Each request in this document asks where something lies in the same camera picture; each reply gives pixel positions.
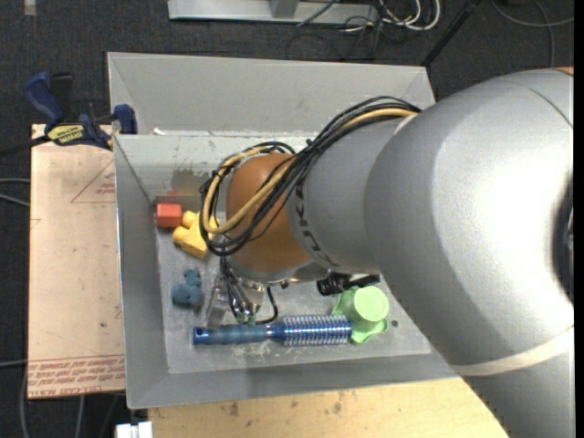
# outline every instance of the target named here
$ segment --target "yellow cable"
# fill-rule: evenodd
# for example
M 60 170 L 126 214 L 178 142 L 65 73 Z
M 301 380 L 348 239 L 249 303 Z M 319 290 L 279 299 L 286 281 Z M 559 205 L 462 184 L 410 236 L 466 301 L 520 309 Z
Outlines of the yellow cable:
M 339 129 L 350 127 L 360 121 L 375 119 L 377 117 L 409 117 L 411 115 L 416 115 L 416 112 L 407 109 L 379 109 L 374 110 L 371 112 L 367 112 L 364 114 L 355 117 L 352 120 L 349 120 L 347 123 L 342 124 L 339 126 Z M 211 201 L 214 196 L 214 193 L 217 189 L 217 185 L 221 182 L 225 175 L 225 169 L 229 166 L 240 162 L 242 159 L 248 156 L 255 155 L 259 152 L 265 151 L 269 148 L 267 147 L 259 147 L 253 148 L 250 151 L 240 152 L 236 154 L 232 158 L 225 161 L 219 169 L 219 172 L 215 175 L 214 179 L 211 181 L 211 185 L 209 186 L 209 190 L 207 191 L 207 195 L 205 196 L 205 200 L 203 203 L 203 228 L 208 234 L 224 234 L 225 232 L 229 232 L 232 230 L 239 221 L 247 214 L 249 211 L 257 204 L 264 196 L 266 196 L 269 192 L 271 192 L 274 187 L 277 185 L 279 180 L 282 178 L 284 173 L 287 170 L 287 167 L 283 167 L 282 170 L 276 173 L 272 179 L 266 183 L 257 193 L 250 198 L 250 200 L 244 204 L 237 213 L 235 213 L 231 219 L 229 219 L 225 224 L 221 225 L 220 227 L 213 227 L 211 225 Z
M 373 110 L 371 112 L 363 113 L 353 120 L 349 120 L 347 123 L 343 123 L 340 128 L 347 128 L 355 123 L 359 123 L 363 120 L 375 119 L 377 117 L 410 117 L 411 115 L 416 115 L 413 110 L 407 109 L 379 109 Z

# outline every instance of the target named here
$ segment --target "gray robot arm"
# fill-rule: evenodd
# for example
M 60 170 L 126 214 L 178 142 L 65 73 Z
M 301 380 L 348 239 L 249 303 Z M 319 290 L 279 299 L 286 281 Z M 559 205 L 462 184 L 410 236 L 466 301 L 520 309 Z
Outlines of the gray robot arm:
M 384 275 L 513 437 L 575 436 L 572 150 L 573 77 L 529 71 L 352 132 L 287 206 L 321 266 Z

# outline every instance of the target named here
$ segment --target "cardboard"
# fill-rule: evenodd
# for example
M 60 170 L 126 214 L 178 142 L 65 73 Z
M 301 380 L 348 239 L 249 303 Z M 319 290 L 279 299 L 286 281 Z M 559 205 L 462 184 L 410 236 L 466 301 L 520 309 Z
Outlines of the cardboard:
M 29 399 L 124 390 L 117 254 L 112 153 L 33 148 Z

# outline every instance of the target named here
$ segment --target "yellow block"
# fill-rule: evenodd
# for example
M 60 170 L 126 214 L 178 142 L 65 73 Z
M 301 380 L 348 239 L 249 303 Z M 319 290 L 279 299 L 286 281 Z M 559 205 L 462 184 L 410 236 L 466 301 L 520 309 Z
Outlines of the yellow block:
M 207 254 L 207 244 L 199 231 L 199 213 L 186 211 L 182 214 L 181 224 L 172 233 L 173 242 L 180 245 L 189 255 L 203 259 Z M 214 220 L 213 226 L 218 227 L 219 222 Z

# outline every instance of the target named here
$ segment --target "orange object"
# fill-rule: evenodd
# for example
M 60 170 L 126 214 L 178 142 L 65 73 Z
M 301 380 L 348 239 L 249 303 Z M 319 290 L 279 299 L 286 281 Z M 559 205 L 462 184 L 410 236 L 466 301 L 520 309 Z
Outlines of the orange object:
M 183 207 L 178 203 L 156 204 L 156 225 L 158 227 L 178 227 L 183 219 Z
M 250 200 L 278 165 L 290 157 L 290 154 L 272 153 L 244 162 L 229 182 L 225 210 L 227 219 Z M 290 230 L 286 209 L 282 209 L 285 199 L 285 195 L 282 195 L 276 201 L 272 210 L 252 233 L 251 240 L 234 254 L 234 259 L 240 266 L 254 272 L 271 273 L 309 261 L 310 257 L 298 246 Z M 253 212 L 261 203 L 260 201 L 255 205 Z M 249 226 L 253 212 L 241 220 L 233 230 L 233 235 L 238 235 Z

